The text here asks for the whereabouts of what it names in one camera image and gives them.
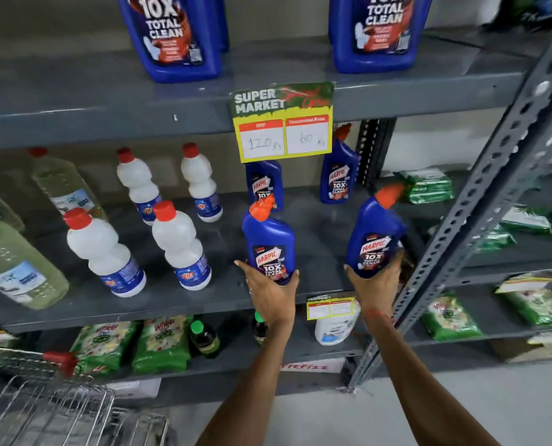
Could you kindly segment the white plastic bottle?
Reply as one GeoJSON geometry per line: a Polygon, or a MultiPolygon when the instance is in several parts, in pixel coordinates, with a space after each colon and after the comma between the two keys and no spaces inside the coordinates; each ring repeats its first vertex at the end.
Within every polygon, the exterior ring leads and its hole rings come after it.
{"type": "Polygon", "coordinates": [[[317,342],[323,346],[334,346],[343,343],[352,333],[360,312],[361,308],[353,316],[339,316],[317,320],[315,326],[317,342]]]}

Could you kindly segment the dark packets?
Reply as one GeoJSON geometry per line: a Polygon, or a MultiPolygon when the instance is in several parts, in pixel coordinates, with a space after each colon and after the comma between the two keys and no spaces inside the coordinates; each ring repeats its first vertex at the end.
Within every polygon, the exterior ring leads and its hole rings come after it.
{"type": "Polygon", "coordinates": [[[552,0],[501,0],[495,18],[483,28],[487,31],[551,30],[552,0]]]}

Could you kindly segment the white bottle red cap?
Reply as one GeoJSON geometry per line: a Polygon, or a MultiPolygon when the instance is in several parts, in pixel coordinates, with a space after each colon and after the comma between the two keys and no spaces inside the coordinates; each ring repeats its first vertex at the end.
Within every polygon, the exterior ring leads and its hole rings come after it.
{"type": "Polygon", "coordinates": [[[152,181],[148,165],[134,156],[131,149],[116,150],[119,164],[116,168],[118,179],[128,189],[130,200],[146,225],[152,226],[156,220],[154,206],[163,201],[159,187],[152,181]]]}
{"type": "Polygon", "coordinates": [[[146,273],[130,250],[119,242],[118,233],[105,220],[92,217],[83,208],[63,215],[69,227],[67,244],[89,269],[117,297],[129,298],[140,293],[147,282],[146,273]]]}
{"type": "Polygon", "coordinates": [[[212,166],[194,142],[183,145],[181,171],[189,185],[189,193],[200,220],[206,223],[218,221],[223,214],[223,208],[219,201],[217,184],[212,179],[212,166]]]}
{"type": "Polygon", "coordinates": [[[163,250],[179,284],[189,291],[204,289],[211,281],[212,268],[191,217],[176,210],[169,200],[156,203],[153,211],[156,215],[153,238],[163,250]]]}

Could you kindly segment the person's left hand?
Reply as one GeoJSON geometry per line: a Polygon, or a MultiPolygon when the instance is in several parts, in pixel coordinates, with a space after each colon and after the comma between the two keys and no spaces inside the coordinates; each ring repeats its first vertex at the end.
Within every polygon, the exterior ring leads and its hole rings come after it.
{"type": "Polygon", "coordinates": [[[253,306],[268,327],[291,328],[295,319],[296,292],[288,292],[288,284],[277,284],[240,260],[235,260],[234,264],[243,271],[253,306]]]}

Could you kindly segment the large blue cleaner bottle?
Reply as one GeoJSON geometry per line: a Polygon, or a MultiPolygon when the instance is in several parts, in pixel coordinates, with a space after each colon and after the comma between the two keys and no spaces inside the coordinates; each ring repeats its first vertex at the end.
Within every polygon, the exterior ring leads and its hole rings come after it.
{"type": "Polygon", "coordinates": [[[206,14],[210,22],[211,40],[221,54],[229,51],[229,32],[225,0],[206,0],[206,14]]]}
{"type": "Polygon", "coordinates": [[[328,37],[341,74],[403,71],[416,59],[432,0],[329,0],[328,37]]]}
{"type": "Polygon", "coordinates": [[[116,0],[140,62],[159,84],[222,72],[215,0],[116,0]]]}

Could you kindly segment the yellow green price sign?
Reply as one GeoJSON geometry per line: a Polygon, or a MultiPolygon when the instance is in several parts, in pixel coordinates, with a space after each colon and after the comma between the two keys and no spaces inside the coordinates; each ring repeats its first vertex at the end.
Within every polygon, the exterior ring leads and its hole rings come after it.
{"type": "Polygon", "coordinates": [[[232,92],[229,109],[241,163],[330,153],[334,91],[335,83],[325,81],[232,92]]]}

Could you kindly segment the clear bottle pale liquid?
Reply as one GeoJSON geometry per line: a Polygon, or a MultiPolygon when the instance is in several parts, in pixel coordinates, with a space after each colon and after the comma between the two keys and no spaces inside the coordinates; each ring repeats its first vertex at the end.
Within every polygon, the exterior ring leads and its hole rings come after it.
{"type": "Polygon", "coordinates": [[[32,310],[51,307],[70,289],[64,274],[22,234],[0,221],[0,294],[32,310]]]}
{"type": "Polygon", "coordinates": [[[74,164],[50,156],[47,148],[28,149],[33,159],[32,179],[60,214],[82,208],[92,217],[107,221],[101,203],[74,164]]]}

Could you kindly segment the person's left forearm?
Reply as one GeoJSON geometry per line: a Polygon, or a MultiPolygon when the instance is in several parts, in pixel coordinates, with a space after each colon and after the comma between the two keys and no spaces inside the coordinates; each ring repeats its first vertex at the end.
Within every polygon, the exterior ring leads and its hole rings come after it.
{"type": "Polygon", "coordinates": [[[268,325],[267,337],[233,392],[222,402],[195,446],[262,446],[294,318],[268,325]]]}

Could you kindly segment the small yellow price tag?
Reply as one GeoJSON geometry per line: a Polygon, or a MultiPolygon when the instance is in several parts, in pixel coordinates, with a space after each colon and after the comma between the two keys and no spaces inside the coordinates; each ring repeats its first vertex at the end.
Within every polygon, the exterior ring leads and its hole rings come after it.
{"type": "Polygon", "coordinates": [[[306,302],[306,319],[317,321],[339,316],[353,316],[359,311],[355,297],[317,297],[306,302]]]}

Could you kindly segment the white shelf label strip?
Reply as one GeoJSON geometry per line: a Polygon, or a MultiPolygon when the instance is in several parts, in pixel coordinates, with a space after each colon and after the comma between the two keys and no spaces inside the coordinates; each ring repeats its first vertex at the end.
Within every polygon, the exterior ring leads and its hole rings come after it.
{"type": "Polygon", "coordinates": [[[346,358],[333,358],[323,360],[299,361],[283,364],[280,370],[283,372],[303,372],[319,374],[339,374],[346,364],[346,358]]]}

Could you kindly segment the person's right hand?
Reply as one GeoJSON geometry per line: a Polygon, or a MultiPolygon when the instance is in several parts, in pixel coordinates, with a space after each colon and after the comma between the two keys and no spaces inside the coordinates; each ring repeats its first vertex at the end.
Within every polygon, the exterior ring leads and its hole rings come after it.
{"type": "Polygon", "coordinates": [[[390,262],[374,276],[363,278],[363,285],[353,285],[363,316],[393,314],[397,295],[404,249],[399,248],[390,262]]]}

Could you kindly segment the dark bottle green cap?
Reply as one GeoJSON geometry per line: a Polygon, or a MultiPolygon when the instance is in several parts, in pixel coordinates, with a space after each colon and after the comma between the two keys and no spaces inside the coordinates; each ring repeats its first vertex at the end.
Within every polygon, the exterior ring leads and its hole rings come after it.
{"type": "Polygon", "coordinates": [[[189,337],[198,352],[205,358],[215,358],[220,354],[220,338],[214,328],[196,319],[189,326],[189,337]]]}
{"type": "Polygon", "coordinates": [[[254,312],[251,320],[251,330],[257,344],[261,346],[267,336],[268,327],[263,317],[257,311],[254,312]]]}

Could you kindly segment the grey metal shelving rack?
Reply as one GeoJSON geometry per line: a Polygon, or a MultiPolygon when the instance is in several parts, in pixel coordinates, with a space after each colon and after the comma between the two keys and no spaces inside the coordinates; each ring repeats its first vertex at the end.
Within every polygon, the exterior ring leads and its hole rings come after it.
{"type": "Polygon", "coordinates": [[[552,157],[552,36],[536,59],[393,306],[404,335],[552,157]]]}
{"type": "MultiPolygon", "coordinates": [[[[145,75],[135,51],[104,51],[27,62],[0,60],[0,150],[30,146],[97,145],[127,140],[233,132],[228,97],[262,84],[335,82],[335,122],[465,112],[506,107],[514,99],[535,57],[517,48],[525,36],[480,29],[426,31],[415,65],[382,74],[338,74],[327,37],[247,42],[224,56],[215,80],[156,84],[145,75]]],[[[236,312],[250,308],[232,260],[243,254],[235,215],[245,195],[225,198],[223,242],[209,247],[218,259],[214,277],[224,289],[187,296],[170,282],[160,249],[125,203],[112,202],[108,216],[148,274],[142,295],[120,300],[105,290],[85,262],[72,254],[60,215],[33,209],[27,228],[36,245],[67,274],[71,287],[60,302],[43,310],[22,307],[0,294],[0,328],[12,333],[133,321],[197,311],[236,312]]]]}

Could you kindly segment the blue toilet cleaner bottle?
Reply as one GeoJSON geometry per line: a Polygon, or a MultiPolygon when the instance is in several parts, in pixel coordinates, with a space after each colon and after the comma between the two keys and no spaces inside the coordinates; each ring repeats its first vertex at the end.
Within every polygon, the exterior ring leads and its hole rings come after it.
{"type": "Polygon", "coordinates": [[[271,217],[273,194],[255,201],[242,219],[249,264],[278,285],[287,285],[296,270],[295,233],[286,222],[271,217]]]}
{"type": "Polygon", "coordinates": [[[394,256],[406,227],[392,210],[404,192],[404,185],[381,188],[360,207],[346,251],[346,264],[361,278],[368,279],[394,256]]]}
{"type": "Polygon", "coordinates": [[[324,155],[320,176],[320,199],[325,204],[346,202],[359,170],[358,154],[346,144],[351,124],[339,126],[332,135],[331,152],[324,155]]]}
{"type": "Polygon", "coordinates": [[[244,165],[250,203],[273,195],[275,202],[273,211],[284,209],[284,186],[282,168],[276,160],[251,162],[244,165]]]}

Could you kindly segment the person's right forearm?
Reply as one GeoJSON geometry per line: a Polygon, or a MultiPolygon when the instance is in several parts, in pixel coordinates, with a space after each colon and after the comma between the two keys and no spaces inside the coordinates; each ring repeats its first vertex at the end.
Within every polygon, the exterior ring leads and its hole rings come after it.
{"type": "Polygon", "coordinates": [[[439,383],[389,317],[363,318],[419,446],[501,446],[439,383]]]}

